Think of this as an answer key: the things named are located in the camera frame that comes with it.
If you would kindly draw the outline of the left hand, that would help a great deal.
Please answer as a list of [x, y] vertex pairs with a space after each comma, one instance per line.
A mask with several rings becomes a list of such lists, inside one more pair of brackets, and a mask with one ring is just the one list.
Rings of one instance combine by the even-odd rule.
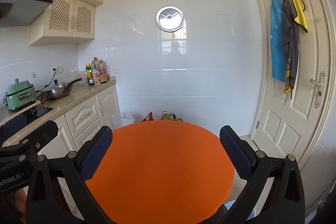
[[24, 189], [8, 194], [6, 198], [14, 211], [15, 218], [21, 223], [26, 223], [27, 194]]

